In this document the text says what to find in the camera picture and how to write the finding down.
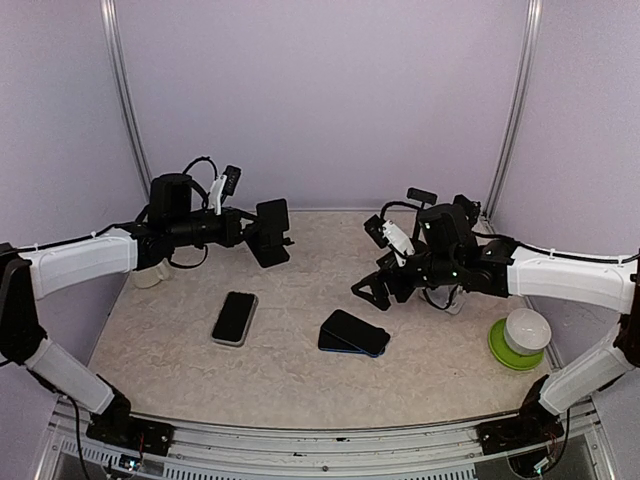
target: table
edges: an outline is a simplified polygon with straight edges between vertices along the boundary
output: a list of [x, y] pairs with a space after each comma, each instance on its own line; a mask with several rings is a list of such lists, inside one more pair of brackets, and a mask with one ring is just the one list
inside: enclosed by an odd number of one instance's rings
[[[519, 298], [469, 294], [460, 314], [415, 294], [387, 312], [351, 294], [381, 251], [364, 232], [364, 212], [293, 212], [291, 261], [261, 269], [245, 246], [210, 248], [204, 265], [174, 271], [153, 288], [128, 281], [108, 319], [91, 368], [134, 411], [212, 424], [269, 428], [373, 428], [428, 424], [513, 410], [545, 362], [515, 372], [491, 355], [491, 325], [522, 307]], [[413, 215], [390, 216], [411, 232]], [[202, 254], [181, 249], [175, 260]], [[228, 291], [259, 298], [241, 348], [210, 333]], [[317, 349], [320, 325], [344, 309], [391, 334], [384, 355]]]

